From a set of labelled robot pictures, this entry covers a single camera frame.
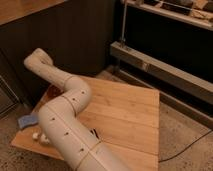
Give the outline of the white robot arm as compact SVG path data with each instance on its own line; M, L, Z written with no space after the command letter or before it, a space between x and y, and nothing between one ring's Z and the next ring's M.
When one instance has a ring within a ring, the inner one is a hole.
M38 111L39 125L73 171L130 171L112 151L76 116L90 103L90 86L79 76L54 66L41 48L34 50L24 65L63 93Z

